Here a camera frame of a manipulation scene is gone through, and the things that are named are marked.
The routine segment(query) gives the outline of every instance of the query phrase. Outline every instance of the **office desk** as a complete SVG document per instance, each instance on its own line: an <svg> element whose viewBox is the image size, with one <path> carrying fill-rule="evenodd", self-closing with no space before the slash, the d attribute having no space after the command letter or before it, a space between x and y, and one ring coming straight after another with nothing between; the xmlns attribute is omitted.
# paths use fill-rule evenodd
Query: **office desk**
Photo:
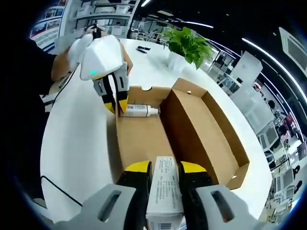
<svg viewBox="0 0 307 230"><path fill-rule="evenodd" d="M258 218L265 205L272 176L262 148L250 125L225 94L201 69L193 66L178 74L166 67L169 50L163 46L130 39L122 39L133 61L130 85L143 89L151 86L172 87L182 77L205 88L218 102L233 125L250 160L245 180L233 190ZM135 50L150 47L148 54ZM114 116L105 109L92 81L81 81L80 67L55 102L44 133L41 149L41 175L47 176L65 192L82 203L108 183L121 170L116 145ZM42 181L46 205L54 222L69 220L80 207L52 186Z"/></svg>

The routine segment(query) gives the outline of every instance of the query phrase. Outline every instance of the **black sleeve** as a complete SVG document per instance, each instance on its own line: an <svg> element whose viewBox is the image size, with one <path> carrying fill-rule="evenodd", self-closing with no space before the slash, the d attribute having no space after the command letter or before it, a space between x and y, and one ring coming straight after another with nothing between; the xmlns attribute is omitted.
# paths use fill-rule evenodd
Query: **black sleeve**
<svg viewBox="0 0 307 230"><path fill-rule="evenodd" d="M21 74L19 78L27 80L28 89L40 95L48 94L52 84L51 71L56 55L43 51L31 39L22 42L17 52L20 67L18 72Z"/></svg>

